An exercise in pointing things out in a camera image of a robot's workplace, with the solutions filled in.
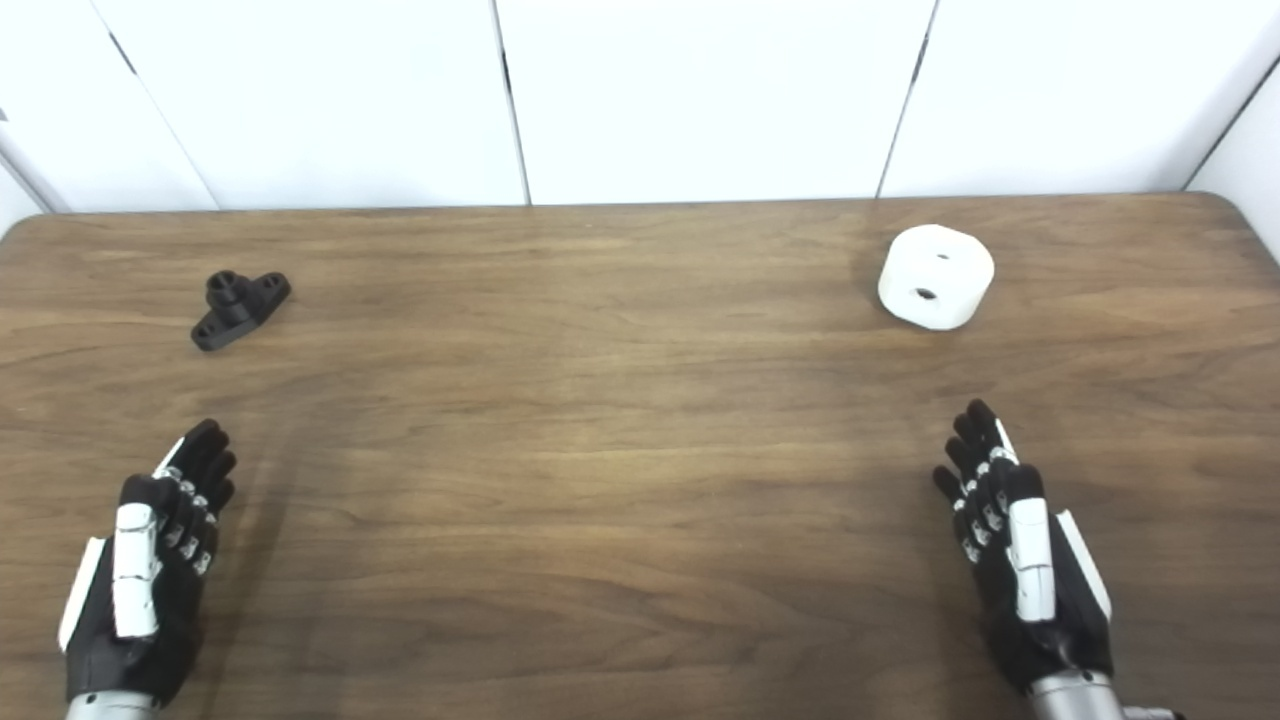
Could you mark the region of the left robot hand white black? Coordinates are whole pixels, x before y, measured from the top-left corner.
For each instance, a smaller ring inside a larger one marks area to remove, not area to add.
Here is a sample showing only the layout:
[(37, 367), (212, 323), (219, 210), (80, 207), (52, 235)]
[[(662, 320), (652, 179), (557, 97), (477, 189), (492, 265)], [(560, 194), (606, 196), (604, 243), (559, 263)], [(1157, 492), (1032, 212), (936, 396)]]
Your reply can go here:
[(69, 719), (155, 719), (193, 671), (200, 609), (236, 492), (211, 418), (150, 473), (128, 477), (110, 536), (86, 542), (58, 628)]

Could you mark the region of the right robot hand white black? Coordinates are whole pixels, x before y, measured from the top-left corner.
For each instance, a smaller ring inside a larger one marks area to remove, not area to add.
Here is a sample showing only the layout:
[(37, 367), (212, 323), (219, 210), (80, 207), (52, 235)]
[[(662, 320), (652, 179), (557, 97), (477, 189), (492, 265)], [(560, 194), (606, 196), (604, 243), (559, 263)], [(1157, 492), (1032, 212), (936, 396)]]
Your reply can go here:
[(1052, 512), (1039, 470), (1023, 462), (980, 398), (954, 419), (950, 460), (933, 470), (980, 601), (980, 634), (1015, 689), (1061, 673), (1111, 676), (1111, 603), (1070, 516)]

